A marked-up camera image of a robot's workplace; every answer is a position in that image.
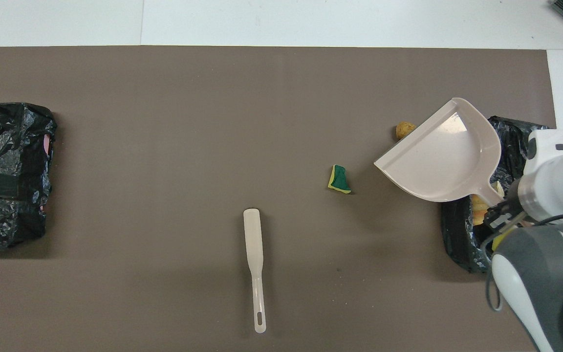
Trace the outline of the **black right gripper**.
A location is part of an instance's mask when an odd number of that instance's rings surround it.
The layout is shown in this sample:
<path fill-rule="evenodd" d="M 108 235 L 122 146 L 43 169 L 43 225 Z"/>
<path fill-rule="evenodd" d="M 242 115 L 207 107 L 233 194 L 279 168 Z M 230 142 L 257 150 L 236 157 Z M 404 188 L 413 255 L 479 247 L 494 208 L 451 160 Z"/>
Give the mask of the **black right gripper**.
<path fill-rule="evenodd" d="M 505 226 L 523 224 L 526 212 L 521 204 L 518 193 L 508 193 L 505 203 L 498 203 L 487 209 L 485 225 L 492 230 Z"/>

